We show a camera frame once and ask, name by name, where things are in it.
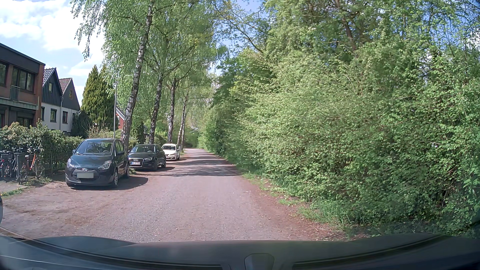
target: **car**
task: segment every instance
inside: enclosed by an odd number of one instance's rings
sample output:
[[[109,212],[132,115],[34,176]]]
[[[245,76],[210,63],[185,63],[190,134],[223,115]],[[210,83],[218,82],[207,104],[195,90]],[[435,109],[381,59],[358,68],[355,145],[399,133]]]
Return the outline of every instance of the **car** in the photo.
[[[160,145],[141,144],[135,145],[128,154],[130,168],[156,170],[159,166],[165,168],[167,161],[165,152]]]
[[[165,152],[167,160],[179,160],[180,159],[180,147],[176,144],[164,144],[162,149]]]
[[[128,178],[130,169],[125,146],[118,139],[86,139],[65,166],[65,182],[68,186],[109,185],[118,186],[119,177]]]

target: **roof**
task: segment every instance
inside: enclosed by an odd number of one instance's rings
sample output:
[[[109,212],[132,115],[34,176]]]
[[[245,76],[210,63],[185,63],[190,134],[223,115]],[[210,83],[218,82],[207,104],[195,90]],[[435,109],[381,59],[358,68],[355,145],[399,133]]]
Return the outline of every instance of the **roof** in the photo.
[[[63,94],[65,94],[65,90],[67,89],[67,86],[68,84],[70,84],[71,81],[72,81],[72,78],[59,79],[61,91]]]
[[[12,51],[12,52],[14,52],[14,53],[16,53],[16,54],[19,54],[19,55],[21,55],[21,56],[23,56],[23,57],[25,57],[25,58],[28,58],[28,59],[36,62],[36,63],[39,63],[39,64],[41,64],[41,65],[45,65],[44,63],[42,63],[42,62],[40,62],[40,61],[38,61],[38,60],[35,60],[35,59],[31,58],[30,56],[25,55],[25,54],[23,54],[23,53],[21,53],[21,52],[19,52],[19,51],[17,51],[17,50],[14,50],[14,49],[6,46],[5,44],[1,44],[1,43],[0,43],[0,47],[5,48],[5,49],[7,49],[7,50],[9,50],[9,51]]]
[[[45,86],[45,83],[48,81],[48,79],[52,76],[52,74],[55,72],[57,68],[46,68],[43,71],[43,84],[42,87]]]
[[[115,109],[115,110],[117,111],[117,114],[120,116],[120,118],[121,118],[122,120],[125,120],[125,114],[120,110],[120,108],[118,107],[118,105],[116,106],[116,109]]]

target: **car windshield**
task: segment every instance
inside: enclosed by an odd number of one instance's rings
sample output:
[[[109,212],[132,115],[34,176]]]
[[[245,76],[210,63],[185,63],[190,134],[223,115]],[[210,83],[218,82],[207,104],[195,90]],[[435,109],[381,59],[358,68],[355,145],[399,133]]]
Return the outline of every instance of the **car windshield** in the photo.
[[[163,150],[176,150],[175,146],[173,146],[173,145],[164,145],[164,146],[162,146],[162,149]]]
[[[112,152],[112,145],[113,145],[113,142],[111,140],[105,140],[105,139],[85,140],[78,146],[77,150],[75,151],[75,154],[109,155]]]
[[[153,145],[140,145],[135,146],[132,149],[132,153],[153,153],[155,152],[155,146]]]

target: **dirt road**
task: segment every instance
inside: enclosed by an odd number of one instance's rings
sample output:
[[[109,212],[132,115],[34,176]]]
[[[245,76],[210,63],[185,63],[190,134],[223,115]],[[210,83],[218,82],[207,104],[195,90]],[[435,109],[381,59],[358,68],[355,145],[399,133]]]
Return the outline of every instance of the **dirt road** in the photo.
[[[134,242],[320,240],[324,229],[200,149],[156,172],[138,172],[117,189],[31,188],[4,199],[1,227],[30,238],[90,235]]]

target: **blurred license plate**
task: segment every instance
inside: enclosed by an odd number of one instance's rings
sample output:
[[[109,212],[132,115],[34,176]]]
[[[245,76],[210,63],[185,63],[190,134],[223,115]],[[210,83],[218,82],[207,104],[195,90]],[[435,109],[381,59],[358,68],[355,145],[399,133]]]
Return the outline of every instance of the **blurred license plate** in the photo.
[[[77,173],[78,178],[93,178],[93,172],[79,172]]]

